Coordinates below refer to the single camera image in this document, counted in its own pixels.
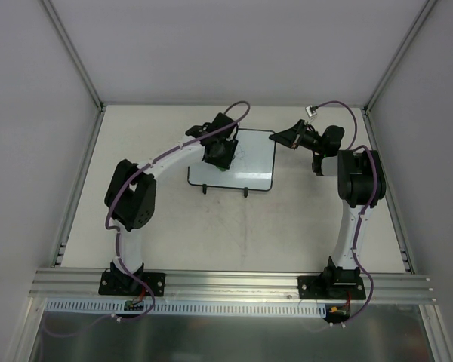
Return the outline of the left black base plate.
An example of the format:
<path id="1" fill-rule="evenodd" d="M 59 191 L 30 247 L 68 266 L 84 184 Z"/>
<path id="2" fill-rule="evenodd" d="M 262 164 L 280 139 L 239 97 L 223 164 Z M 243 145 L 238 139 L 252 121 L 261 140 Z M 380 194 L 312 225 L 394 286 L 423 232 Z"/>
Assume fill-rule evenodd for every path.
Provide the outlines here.
<path id="1" fill-rule="evenodd" d="M 151 289 L 154 296 L 164 296 L 165 273 L 143 272 L 136 273 L 135 276 Z M 107 269 L 101 275 L 98 294 L 102 296 L 139 296 L 143 290 L 143 285 L 131 276 Z"/>

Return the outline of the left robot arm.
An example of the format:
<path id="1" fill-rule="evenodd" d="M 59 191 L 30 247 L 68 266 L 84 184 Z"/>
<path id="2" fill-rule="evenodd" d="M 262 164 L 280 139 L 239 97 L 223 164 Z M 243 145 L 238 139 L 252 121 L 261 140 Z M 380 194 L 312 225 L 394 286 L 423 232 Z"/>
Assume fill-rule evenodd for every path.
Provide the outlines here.
<path id="1" fill-rule="evenodd" d="M 172 149 L 151 161 L 135 163 L 124 159 L 114 170 L 104 203 L 108 208 L 105 228 L 116 234 L 114 257 L 101 275 L 102 296 L 160 297 L 165 274 L 147 272 L 140 255 L 140 230 L 152 219 L 160 181 L 197 162 L 229 169 L 238 144 L 239 123 L 225 113 L 188 129 Z"/>

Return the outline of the aluminium mounting rail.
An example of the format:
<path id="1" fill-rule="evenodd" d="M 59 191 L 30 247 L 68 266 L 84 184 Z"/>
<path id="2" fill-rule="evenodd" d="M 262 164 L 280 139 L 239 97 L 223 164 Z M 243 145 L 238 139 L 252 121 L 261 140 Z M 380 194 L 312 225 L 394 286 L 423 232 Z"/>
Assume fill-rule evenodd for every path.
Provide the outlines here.
<path id="1" fill-rule="evenodd" d="M 99 268 L 40 268 L 31 297 L 97 296 Z M 294 272 L 165 271 L 164 297 L 192 301 L 297 302 L 302 290 Z M 438 296 L 426 275 L 373 274 L 372 302 L 434 305 Z"/>

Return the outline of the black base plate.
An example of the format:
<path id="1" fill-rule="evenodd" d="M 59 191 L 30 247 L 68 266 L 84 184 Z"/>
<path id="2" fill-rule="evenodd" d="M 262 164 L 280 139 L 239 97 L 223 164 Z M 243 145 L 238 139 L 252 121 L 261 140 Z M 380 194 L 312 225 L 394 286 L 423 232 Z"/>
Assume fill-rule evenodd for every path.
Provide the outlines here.
<path id="1" fill-rule="evenodd" d="M 136 273 L 135 276 L 151 289 L 154 296 L 164 296 L 165 273 L 143 272 Z M 143 285 L 131 276 L 107 269 L 101 275 L 98 294 L 102 296 L 139 296 L 143 290 Z"/>
<path id="2" fill-rule="evenodd" d="M 297 278 L 297 289 L 300 299 L 366 299 L 365 286 L 361 277 L 328 280 L 321 275 L 303 275 Z"/>

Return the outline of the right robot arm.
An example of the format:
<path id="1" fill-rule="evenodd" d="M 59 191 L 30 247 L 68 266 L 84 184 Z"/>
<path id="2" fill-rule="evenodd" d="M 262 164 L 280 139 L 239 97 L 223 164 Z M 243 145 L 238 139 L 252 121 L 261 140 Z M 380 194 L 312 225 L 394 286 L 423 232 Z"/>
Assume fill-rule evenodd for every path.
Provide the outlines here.
<path id="1" fill-rule="evenodd" d="M 304 147 L 313 153 L 312 169 L 317 176 L 335 176 L 342 200 L 341 226 L 334 252 L 317 276 L 297 278 L 299 297 L 311 299 L 364 300 L 360 252 L 368 221 L 386 194 L 386 179 L 378 152 L 366 146 L 342 150 L 344 129 L 331 125 L 322 134 L 305 120 L 274 133 L 270 139 L 290 149 Z"/>

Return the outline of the white whiteboard black frame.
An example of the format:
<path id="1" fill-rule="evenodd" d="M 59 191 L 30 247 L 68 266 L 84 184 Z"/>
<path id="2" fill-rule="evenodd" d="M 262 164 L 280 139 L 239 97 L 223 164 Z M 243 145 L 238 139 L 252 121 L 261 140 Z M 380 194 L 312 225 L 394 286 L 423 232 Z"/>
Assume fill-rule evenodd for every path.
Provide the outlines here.
<path id="1" fill-rule="evenodd" d="M 240 129 L 235 156 L 229 170 L 199 162 L 188 169 L 191 186 L 247 189 L 266 192 L 272 188 L 276 143 L 271 130 Z"/>

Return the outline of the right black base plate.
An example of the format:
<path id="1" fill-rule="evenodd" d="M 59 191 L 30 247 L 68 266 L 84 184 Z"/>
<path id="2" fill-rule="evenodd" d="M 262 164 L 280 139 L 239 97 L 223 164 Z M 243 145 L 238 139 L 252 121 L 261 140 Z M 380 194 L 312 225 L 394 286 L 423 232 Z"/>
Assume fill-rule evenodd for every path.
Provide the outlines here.
<path id="1" fill-rule="evenodd" d="M 300 299 L 366 299 L 365 286 L 361 277 L 328 280 L 321 275 L 303 275 L 297 278 L 297 289 Z"/>

